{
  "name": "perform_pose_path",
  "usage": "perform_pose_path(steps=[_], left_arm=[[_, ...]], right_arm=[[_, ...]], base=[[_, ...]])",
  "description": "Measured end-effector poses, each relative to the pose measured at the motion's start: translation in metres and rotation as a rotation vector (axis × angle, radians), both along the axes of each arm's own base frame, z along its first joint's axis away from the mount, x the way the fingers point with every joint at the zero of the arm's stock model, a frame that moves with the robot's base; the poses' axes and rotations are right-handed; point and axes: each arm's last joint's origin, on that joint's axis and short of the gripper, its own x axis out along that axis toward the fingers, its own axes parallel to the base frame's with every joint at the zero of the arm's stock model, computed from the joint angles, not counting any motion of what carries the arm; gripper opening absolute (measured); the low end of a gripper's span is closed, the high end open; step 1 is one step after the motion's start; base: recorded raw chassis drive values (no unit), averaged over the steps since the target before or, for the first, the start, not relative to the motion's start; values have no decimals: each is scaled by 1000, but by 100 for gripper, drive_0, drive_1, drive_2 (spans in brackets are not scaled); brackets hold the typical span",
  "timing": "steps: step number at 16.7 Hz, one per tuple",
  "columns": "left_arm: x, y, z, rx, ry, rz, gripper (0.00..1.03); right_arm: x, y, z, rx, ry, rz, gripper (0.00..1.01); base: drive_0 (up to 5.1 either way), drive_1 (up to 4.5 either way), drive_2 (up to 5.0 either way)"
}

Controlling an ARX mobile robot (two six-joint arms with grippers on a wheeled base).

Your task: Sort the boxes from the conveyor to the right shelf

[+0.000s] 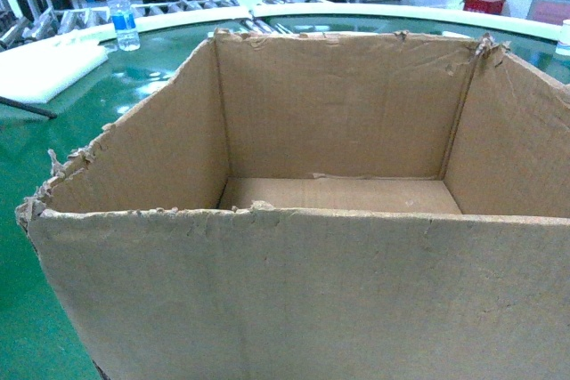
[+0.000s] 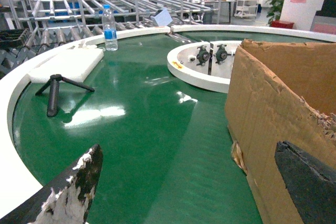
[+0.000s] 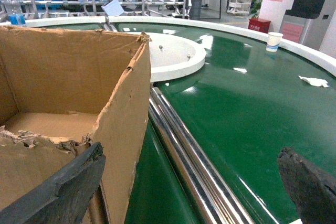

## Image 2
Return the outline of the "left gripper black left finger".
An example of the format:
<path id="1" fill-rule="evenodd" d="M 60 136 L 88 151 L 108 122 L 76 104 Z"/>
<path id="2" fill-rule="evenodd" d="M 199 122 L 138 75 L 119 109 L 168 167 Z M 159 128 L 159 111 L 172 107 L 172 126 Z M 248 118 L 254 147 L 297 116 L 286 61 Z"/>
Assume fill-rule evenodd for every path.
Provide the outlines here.
<path id="1" fill-rule="evenodd" d="M 102 163 L 101 146 L 95 144 L 1 223 L 86 223 Z"/>

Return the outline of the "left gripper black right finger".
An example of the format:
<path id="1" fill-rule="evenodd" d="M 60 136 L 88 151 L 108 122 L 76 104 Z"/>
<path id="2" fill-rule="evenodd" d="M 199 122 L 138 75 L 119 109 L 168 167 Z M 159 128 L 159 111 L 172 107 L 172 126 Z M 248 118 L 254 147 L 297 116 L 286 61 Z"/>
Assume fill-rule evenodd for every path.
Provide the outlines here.
<path id="1" fill-rule="evenodd" d="M 335 169 L 298 146 L 278 142 L 275 161 L 304 223 L 335 223 Z"/>

